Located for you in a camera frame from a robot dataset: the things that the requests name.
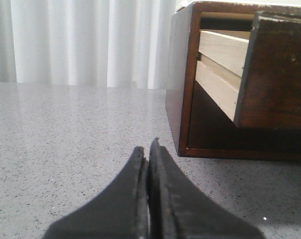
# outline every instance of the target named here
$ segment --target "curtain fold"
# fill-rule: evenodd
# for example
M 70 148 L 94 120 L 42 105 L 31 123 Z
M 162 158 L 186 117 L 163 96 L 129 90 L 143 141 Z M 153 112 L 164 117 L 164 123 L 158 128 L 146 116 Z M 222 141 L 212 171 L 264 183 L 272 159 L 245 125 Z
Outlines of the curtain fold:
M 175 0 L 1 0 L 0 81 L 164 89 Z

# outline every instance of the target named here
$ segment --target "quartz countertop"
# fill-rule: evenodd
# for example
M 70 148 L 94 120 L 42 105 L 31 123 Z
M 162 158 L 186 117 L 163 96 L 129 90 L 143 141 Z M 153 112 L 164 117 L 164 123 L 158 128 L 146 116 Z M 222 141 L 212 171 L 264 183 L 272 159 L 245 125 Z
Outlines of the quartz countertop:
M 267 239 L 301 239 L 301 163 L 178 157 L 164 90 L 0 83 L 0 239 L 39 239 L 159 137 L 188 178 Z

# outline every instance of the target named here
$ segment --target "gray countertop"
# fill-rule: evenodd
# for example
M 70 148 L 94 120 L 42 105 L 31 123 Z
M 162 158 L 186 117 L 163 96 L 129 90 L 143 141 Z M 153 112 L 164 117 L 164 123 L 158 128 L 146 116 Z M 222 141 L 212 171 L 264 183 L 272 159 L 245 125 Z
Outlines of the gray countertop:
M 164 90 L 0 83 L 0 239 L 41 238 L 155 137 L 223 208 L 268 239 L 301 239 L 301 163 L 178 157 L 164 102 Z

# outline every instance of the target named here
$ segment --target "dark wood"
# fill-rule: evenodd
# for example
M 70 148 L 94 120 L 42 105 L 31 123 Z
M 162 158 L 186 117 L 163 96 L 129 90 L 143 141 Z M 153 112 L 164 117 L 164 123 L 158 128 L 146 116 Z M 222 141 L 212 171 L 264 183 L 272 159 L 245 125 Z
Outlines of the dark wood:
M 195 82 L 187 156 L 301 160 L 300 130 L 238 128 Z
M 181 109 L 191 16 L 192 8 L 187 7 L 172 17 L 170 35 L 174 37 L 169 40 L 168 79 L 171 80 L 167 81 L 166 111 L 175 147 L 180 154 L 185 154 L 187 146 L 187 139 L 184 134 L 180 136 L 180 132 L 185 125 L 182 123 Z
M 235 124 L 301 129 L 301 17 L 256 14 Z
M 276 146 L 274 150 L 271 150 L 271 146 L 266 146 L 270 142 L 267 141 L 264 144 L 262 143 L 265 138 L 262 137 L 263 133 L 259 135 L 260 141 L 254 140 L 253 142 L 257 143 L 252 149 L 247 149 L 241 147 L 239 144 L 233 147 L 227 146 L 227 142 L 224 142 L 221 145 L 217 145 L 218 141 L 213 144 L 213 138 L 207 138 L 203 135 L 197 134 L 194 136 L 196 127 L 198 126 L 197 120 L 192 119 L 193 114 L 196 113 L 196 105 L 193 102 L 193 98 L 201 97 L 198 91 L 194 91 L 195 83 L 195 73 L 196 73 L 196 57 L 199 48 L 199 29 L 200 26 L 205 24 L 205 21 L 202 20 L 201 14 L 203 12 L 227 12 L 227 13 L 241 13 L 241 14 L 255 14 L 257 11 L 274 11 L 274 12 L 287 12 L 295 13 L 301 15 L 301 7 L 290 7 L 290 6 L 271 6 L 271 5 L 262 5 L 262 4 L 244 4 L 244 3 L 226 3 L 226 2 L 195 2 L 190 4 L 188 7 L 184 8 L 180 12 L 176 13 L 172 18 L 171 26 L 171 39 L 170 39 L 170 59 L 169 59 L 169 69 L 168 69 L 168 79 L 167 79 L 167 94 L 166 94 L 166 109 L 169 124 L 172 130 L 172 135 L 176 150 L 180 156 L 195 156 L 195 157 L 220 157 L 220 158 L 257 158 L 257 159 L 289 159 L 291 156 L 295 156 L 295 159 L 301 159 L 301 151 L 296 152 L 294 146 L 286 145 L 287 150 L 285 152 L 280 152 Z M 178 24 L 178 19 L 180 21 L 186 20 L 187 27 L 181 31 L 181 28 Z M 210 20 L 208 23 L 206 19 L 207 27 L 225 30 L 247 30 L 248 23 L 247 21 L 237 21 L 235 25 L 234 21 L 229 20 L 227 25 L 226 20 Z M 178 53 L 176 51 L 187 49 L 186 61 L 181 58 L 174 58 L 171 56 L 176 56 Z M 223 119 L 226 122 L 224 124 L 232 124 L 230 127 L 233 130 L 235 127 L 233 123 L 223 116 L 220 120 Z M 218 130 L 218 133 L 223 133 L 221 129 L 218 128 L 217 122 L 216 127 L 210 130 L 210 135 L 214 135 L 214 130 Z M 244 132 L 241 135 L 237 136 L 237 139 L 242 141 L 249 138 L 249 131 Z M 293 134 L 295 137 L 300 136 L 299 131 L 294 131 Z M 213 147 L 203 147 L 203 142 L 206 144 L 214 145 Z M 271 145 L 277 145 L 278 142 L 271 142 Z

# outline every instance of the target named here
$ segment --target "open drawer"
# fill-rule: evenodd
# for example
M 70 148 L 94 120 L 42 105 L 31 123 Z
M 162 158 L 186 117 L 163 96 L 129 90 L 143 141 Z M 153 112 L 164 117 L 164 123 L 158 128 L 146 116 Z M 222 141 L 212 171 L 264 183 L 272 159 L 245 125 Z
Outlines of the open drawer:
M 301 7 L 205 1 L 178 11 L 165 106 L 180 156 L 301 160 Z
M 256 13 L 248 31 L 201 30 L 196 81 L 238 127 L 301 129 L 301 17 Z

